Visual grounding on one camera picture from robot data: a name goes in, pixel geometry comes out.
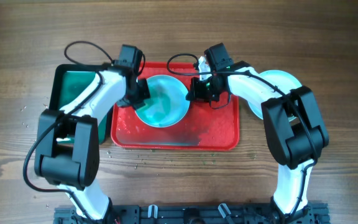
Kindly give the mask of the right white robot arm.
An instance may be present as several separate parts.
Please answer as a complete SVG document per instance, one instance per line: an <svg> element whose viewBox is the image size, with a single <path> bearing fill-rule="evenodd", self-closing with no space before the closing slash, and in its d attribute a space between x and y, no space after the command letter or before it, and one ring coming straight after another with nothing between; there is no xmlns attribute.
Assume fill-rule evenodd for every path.
<svg viewBox="0 0 358 224"><path fill-rule="evenodd" d="M268 149L278 162L274 212L282 222L305 216L307 188L313 167L329 136L313 92L292 75L280 70L268 77L245 62L219 67L195 64L187 100L214 101L227 92L256 108L264 122Z"/></svg>

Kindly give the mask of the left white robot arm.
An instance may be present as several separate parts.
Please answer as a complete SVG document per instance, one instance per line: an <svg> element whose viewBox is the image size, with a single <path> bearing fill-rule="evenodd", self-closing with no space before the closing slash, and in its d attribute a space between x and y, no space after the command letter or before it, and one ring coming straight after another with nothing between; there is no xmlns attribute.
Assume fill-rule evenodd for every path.
<svg viewBox="0 0 358 224"><path fill-rule="evenodd" d="M74 204L65 213L69 222L120 223L120 214L103 193L99 169L98 125L116 103L138 106L149 98L139 68L112 65L96 68L93 81L60 110L46 109L39 118L37 140L28 156L34 171L67 194Z"/></svg>

